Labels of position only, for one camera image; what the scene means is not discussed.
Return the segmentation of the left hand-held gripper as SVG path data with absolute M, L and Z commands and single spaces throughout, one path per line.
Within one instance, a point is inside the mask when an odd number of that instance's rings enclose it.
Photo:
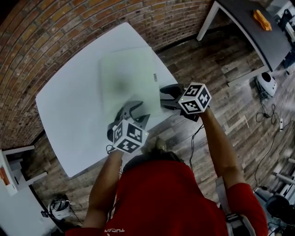
M 143 101 L 129 101 L 122 108 L 114 122 L 108 125 L 107 138 L 112 142 L 107 152 L 120 150 L 124 153 L 134 153 L 146 142 L 148 132 L 145 131 L 150 114 L 132 117 L 132 111 L 143 104 Z

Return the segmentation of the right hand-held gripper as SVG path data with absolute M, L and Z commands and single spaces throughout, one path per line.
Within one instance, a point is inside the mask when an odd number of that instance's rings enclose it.
M 161 88 L 161 93 L 169 94 L 173 98 L 180 96 L 179 100 L 161 99 L 160 104 L 166 109 L 178 109 L 180 115 L 197 121 L 200 114 L 207 109 L 212 97 L 203 83 L 191 82 L 184 89 L 183 84 L 171 84 Z

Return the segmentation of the light green paper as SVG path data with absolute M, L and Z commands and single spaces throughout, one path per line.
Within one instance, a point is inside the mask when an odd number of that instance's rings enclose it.
M 138 47 L 109 53 L 100 60 L 100 83 L 105 118 L 115 119 L 129 101 L 143 104 L 132 112 L 137 118 L 161 113 L 159 85 L 153 52 L 150 47 Z

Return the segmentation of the person's left forearm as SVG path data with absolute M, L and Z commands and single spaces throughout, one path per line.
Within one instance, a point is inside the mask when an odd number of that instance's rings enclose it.
M 102 229 L 105 226 L 116 197 L 122 156 L 119 150 L 108 155 L 91 189 L 84 227 Z

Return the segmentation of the person's right forearm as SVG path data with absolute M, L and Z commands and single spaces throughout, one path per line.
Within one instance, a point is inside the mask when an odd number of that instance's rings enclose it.
M 235 184 L 245 183 L 233 146 L 211 109 L 208 107 L 200 114 L 200 118 L 205 128 L 209 152 L 217 177 L 223 178 L 227 189 Z

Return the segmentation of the brown shoe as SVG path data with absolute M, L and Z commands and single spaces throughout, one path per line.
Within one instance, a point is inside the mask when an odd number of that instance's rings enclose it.
M 155 148 L 157 150 L 166 151 L 167 150 L 166 142 L 163 139 L 157 137 L 156 142 L 155 142 Z

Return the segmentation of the red shirt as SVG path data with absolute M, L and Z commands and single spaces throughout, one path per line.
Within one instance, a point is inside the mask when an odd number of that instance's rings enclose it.
M 226 206 L 205 198 L 190 168 L 153 160 L 119 173 L 112 209 L 102 229 L 65 236 L 267 236 L 264 211 L 247 183 L 225 187 Z

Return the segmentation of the white round appliance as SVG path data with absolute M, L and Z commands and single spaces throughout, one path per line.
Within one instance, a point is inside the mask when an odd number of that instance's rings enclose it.
M 264 89 L 264 91 L 271 97 L 275 95 L 277 90 L 277 82 L 268 72 L 263 72 L 257 76 L 258 84 Z

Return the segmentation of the dark table with white legs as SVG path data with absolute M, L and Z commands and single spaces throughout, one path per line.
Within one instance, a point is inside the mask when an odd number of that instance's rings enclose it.
M 267 10 L 258 2 L 250 0 L 215 0 L 199 31 L 197 40 L 201 41 L 218 10 L 222 10 L 249 40 L 263 65 L 228 83 L 233 87 L 263 72 L 273 72 L 291 51 L 287 36 L 278 27 Z M 264 30 L 254 19 L 254 10 L 260 10 L 271 24 L 271 31 Z

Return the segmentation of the orange cloth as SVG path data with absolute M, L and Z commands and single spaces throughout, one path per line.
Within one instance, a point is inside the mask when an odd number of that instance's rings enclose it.
M 270 22 L 264 17 L 260 10 L 254 10 L 253 17 L 265 31 L 272 31 Z

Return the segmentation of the white shelf unit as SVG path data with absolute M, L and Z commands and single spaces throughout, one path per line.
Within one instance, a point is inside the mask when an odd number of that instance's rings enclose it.
M 25 180 L 21 171 L 22 169 L 21 162 L 23 161 L 23 159 L 16 159 L 13 161 L 8 161 L 7 159 L 8 155 L 22 153 L 25 151 L 33 150 L 34 148 L 35 146 L 32 145 L 32 146 L 19 147 L 15 149 L 9 149 L 6 151 L 3 151 L 2 149 L 0 149 L 0 168 L 4 167 L 6 175 L 10 181 L 10 184 L 6 186 L 2 179 L 0 179 L 0 183 L 4 184 L 4 187 L 6 188 L 10 196 L 15 195 L 20 190 L 26 187 L 29 187 L 30 185 L 32 185 L 33 183 L 35 183 L 36 181 L 42 179 L 43 177 L 47 175 L 47 172 L 44 172 L 32 179 Z

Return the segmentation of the black office chair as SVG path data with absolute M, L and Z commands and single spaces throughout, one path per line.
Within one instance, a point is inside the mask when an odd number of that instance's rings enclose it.
M 295 44 L 295 7 L 291 5 L 289 8 L 283 8 L 276 14 L 276 22 L 284 31 L 291 41 Z

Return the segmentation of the orange item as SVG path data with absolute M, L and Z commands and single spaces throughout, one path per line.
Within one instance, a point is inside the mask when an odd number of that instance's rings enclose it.
M 3 182 L 4 182 L 4 184 L 5 184 L 6 186 L 10 184 L 10 181 L 9 181 L 7 175 L 6 175 L 6 172 L 5 172 L 4 167 L 1 167 L 1 168 L 0 168 L 0 179 L 3 180 Z

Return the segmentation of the black round bin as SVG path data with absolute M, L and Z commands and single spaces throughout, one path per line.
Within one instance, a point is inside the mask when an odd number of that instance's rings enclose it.
M 266 202 L 267 212 L 275 219 L 283 220 L 289 201 L 281 195 L 273 195 Z

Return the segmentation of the white metal frame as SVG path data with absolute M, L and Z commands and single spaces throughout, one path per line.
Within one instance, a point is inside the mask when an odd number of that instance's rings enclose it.
M 290 176 L 274 172 L 274 176 L 283 182 L 283 188 L 278 193 L 291 205 L 295 205 L 295 169 Z

